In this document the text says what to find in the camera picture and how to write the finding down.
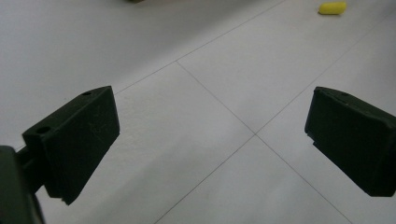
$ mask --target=white floor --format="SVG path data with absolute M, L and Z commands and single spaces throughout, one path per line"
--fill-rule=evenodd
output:
M 316 86 L 396 115 L 396 1 L 6 0 L 0 144 L 76 95 L 112 85 L 121 134 L 49 224 L 394 224 L 312 146 Z

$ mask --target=yellow object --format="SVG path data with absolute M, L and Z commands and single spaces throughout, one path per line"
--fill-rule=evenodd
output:
M 322 15 L 340 15 L 346 8 L 346 2 L 328 2 L 320 5 L 319 13 Z

